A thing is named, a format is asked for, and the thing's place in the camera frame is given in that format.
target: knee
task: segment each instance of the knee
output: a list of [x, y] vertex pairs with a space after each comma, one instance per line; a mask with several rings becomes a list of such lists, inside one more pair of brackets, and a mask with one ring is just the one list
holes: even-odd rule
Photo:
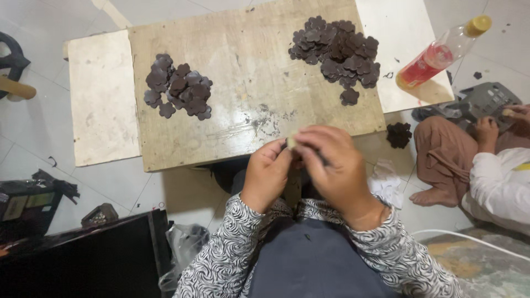
[[433, 130], [436, 130], [438, 127], [443, 126], [449, 122], [447, 119], [440, 116], [431, 116], [422, 122], [420, 122], [416, 129], [414, 130], [414, 135], [422, 133], [431, 133]]

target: patterned sleeve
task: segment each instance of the patterned sleeve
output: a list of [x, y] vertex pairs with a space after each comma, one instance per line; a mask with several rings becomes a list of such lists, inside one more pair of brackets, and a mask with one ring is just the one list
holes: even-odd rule
[[246, 206], [239, 194], [230, 198], [222, 224], [182, 272], [173, 297], [238, 297], [264, 217]]
[[379, 272], [384, 283], [413, 297], [462, 297], [456, 277], [410, 236], [392, 213], [378, 228], [357, 232], [347, 227], [365, 263]]

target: wooden table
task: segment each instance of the wooden table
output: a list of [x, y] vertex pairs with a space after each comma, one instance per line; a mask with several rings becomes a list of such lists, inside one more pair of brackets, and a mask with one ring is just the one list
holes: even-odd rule
[[[378, 39], [381, 76], [397, 73], [434, 40], [422, 0], [357, 0], [357, 6], [350, 0], [281, 0], [70, 41], [76, 165], [141, 154], [145, 171], [214, 162], [249, 154], [300, 126], [331, 124], [351, 135], [378, 132], [385, 129], [382, 112], [453, 100], [447, 76], [440, 73], [410, 93], [381, 77], [376, 89], [355, 87], [362, 94], [359, 104], [343, 107], [338, 83], [329, 84], [319, 67], [286, 54], [292, 32], [317, 14], [328, 21], [352, 20], [357, 31]], [[204, 27], [211, 30], [197, 38], [193, 31]], [[165, 119], [143, 103], [149, 67], [166, 50], [175, 63], [187, 62], [214, 81], [211, 119], [198, 121], [179, 115], [182, 111]], [[368, 97], [379, 97], [380, 103]], [[121, 107], [118, 115], [116, 108], [103, 108], [109, 99]]]

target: hand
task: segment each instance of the hand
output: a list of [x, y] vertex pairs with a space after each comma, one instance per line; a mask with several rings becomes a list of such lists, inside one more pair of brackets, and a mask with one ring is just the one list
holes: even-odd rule
[[293, 154], [287, 148], [282, 151], [284, 143], [284, 138], [266, 143], [250, 156], [241, 201], [258, 213], [267, 212], [287, 183]]
[[499, 137], [499, 127], [493, 117], [482, 117], [475, 124], [479, 152], [495, 154], [495, 143]]
[[505, 109], [510, 109], [514, 111], [512, 115], [509, 115], [508, 117], [515, 119], [515, 120], [521, 120], [526, 122], [528, 125], [530, 125], [530, 104], [527, 104], [526, 106], [505, 106]]
[[[294, 136], [314, 187], [356, 231], [375, 229], [390, 210], [371, 195], [365, 161], [350, 135], [331, 126], [309, 126]], [[327, 161], [323, 164], [318, 151]]]

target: red bottle label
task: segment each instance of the red bottle label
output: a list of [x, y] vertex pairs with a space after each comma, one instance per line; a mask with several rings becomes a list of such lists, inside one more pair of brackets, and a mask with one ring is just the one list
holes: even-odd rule
[[436, 59], [444, 62], [453, 60], [453, 55], [446, 46], [431, 45], [400, 71], [404, 84], [409, 87], [417, 86], [444, 70], [430, 66], [427, 63], [427, 57], [431, 57], [430, 60]]

